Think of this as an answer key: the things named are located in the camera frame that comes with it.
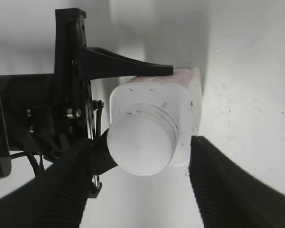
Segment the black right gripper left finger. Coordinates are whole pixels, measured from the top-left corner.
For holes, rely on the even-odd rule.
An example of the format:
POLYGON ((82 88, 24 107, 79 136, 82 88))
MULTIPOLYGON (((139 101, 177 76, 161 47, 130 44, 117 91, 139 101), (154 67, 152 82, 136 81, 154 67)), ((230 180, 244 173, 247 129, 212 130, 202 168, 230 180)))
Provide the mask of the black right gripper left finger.
POLYGON ((56 163, 0 199, 0 228, 77 228, 90 192, 92 142, 81 139, 56 163))

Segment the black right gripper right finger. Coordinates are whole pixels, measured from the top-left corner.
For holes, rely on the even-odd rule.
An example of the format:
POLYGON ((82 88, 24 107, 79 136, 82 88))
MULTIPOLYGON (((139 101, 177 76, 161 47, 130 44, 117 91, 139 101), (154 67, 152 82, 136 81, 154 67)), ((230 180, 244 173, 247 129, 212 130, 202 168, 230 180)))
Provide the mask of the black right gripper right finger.
POLYGON ((190 142, 189 176, 206 228, 285 228, 285 195, 256 179, 203 136, 190 142))

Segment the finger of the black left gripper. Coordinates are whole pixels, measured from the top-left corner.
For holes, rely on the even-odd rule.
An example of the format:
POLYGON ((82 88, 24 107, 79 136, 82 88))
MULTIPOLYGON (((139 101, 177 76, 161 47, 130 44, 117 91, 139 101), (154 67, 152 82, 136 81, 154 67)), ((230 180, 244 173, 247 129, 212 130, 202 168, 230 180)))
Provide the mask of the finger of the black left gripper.
POLYGON ((98 47, 84 49, 84 78, 88 80, 121 76, 170 76, 172 65, 142 62, 98 47))
POLYGON ((115 168, 117 163, 111 157, 107 146, 108 129, 96 140, 89 156, 89 171, 92 175, 101 175, 115 168))

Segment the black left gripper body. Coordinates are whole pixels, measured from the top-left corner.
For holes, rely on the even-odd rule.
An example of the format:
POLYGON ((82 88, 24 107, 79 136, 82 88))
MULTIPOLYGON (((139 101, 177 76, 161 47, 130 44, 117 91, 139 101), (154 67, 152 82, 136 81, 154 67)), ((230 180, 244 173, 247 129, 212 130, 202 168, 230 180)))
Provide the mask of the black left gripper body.
POLYGON ((84 78, 86 13, 57 9, 54 72, 0 76, 9 146, 28 158, 35 175, 56 162, 78 139, 100 135, 102 102, 84 78))

